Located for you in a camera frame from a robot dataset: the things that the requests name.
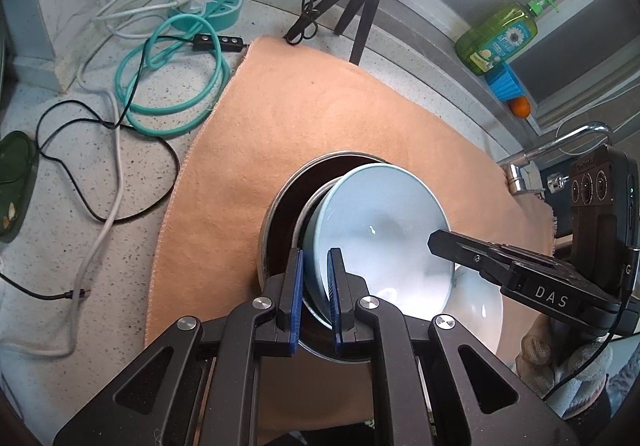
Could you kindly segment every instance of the green dish soap bottle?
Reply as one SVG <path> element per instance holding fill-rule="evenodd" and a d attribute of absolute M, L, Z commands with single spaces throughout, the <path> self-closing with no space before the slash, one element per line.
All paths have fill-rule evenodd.
<path fill-rule="evenodd" d="M 538 34 L 536 17 L 549 5 L 558 10 L 553 0 L 504 7 L 460 37 L 455 45 L 458 57 L 473 73 L 482 76 L 530 43 Z"/>

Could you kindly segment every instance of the blue gripper pad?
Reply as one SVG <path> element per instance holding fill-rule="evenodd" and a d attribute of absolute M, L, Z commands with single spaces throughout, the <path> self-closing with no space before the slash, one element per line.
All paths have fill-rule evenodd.
<path fill-rule="evenodd" d="M 334 347 L 336 352 L 342 349 L 342 334 L 340 331 L 340 302 L 335 291 L 335 270 L 331 260 L 331 251 L 326 255 L 326 276 L 329 283 L 329 308 L 331 310 L 331 327 L 334 330 Z"/>
<path fill-rule="evenodd" d="M 296 264 L 296 281 L 293 287 L 293 301 L 291 307 L 291 332 L 289 334 L 289 349 L 291 355 L 296 353 L 300 339 L 300 316 L 302 314 L 302 264 L 303 252 L 298 253 Z"/>

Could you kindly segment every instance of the orange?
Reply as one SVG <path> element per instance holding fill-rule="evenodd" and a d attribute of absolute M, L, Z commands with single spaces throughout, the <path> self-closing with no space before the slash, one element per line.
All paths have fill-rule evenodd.
<path fill-rule="evenodd" d="M 515 97 L 507 101 L 511 112 L 521 119 L 526 119 L 531 114 L 531 106 L 529 101 L 523 95 Z"/>

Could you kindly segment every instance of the orange felt mat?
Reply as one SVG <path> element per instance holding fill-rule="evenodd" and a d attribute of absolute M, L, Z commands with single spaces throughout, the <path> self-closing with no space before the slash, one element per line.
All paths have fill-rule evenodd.
<path fill-rule="evenodd" d="M 306 162 L 340 150 L 377 155 L 420 177 L 456 232 L 551 252 L 550 207 L 510 196 L 501 169 L 441 119 L 347 61 L 260 38 L 180 171 L 158 239 L 145 343 L 183 315 L 221 317 L 256 296 L 258 233 L 270 202 Z M 504 300 L 498 357 L 513 361 L 536 314 Z M 265 359 L 259 405 L 261 443 L 366 420 L 369 368 L 305 350 Z"/>

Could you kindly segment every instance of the chrome faucet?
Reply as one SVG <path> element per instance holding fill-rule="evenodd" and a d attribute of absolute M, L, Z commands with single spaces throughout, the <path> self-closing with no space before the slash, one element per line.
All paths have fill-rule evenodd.
<path fill-rule="evenodd" d="M 522 177 L 522 168 L 528 165 L 533 159 L 541 157 L 550 151 L 557 150 L 558 148 L 590 133 L 601 133 L 607 137 L 607 144 L 613 144 L 613 130 L 610 129 L 609 126 L 603 122 L 588 122 L 587 124 L 577 127 L 566 135 L 562 135 L 562 137 L 559 137 L 558 139 L 549 141 L 537 148 L 523 150 L 498 162 L 498 166 L 500 166 L 504 170 L 504 174 L 507 175 L 507 186 L 509 188 L 509 192 L 512 195 L 532 193 L 533 191 L 527 190 L 527 185 Z M 556 186 L 556 191 L 564 187 L 564 177 L 560 177 L 560 179 L 558 177 L 550 178 L 555 179 L 554 185 Z"/>

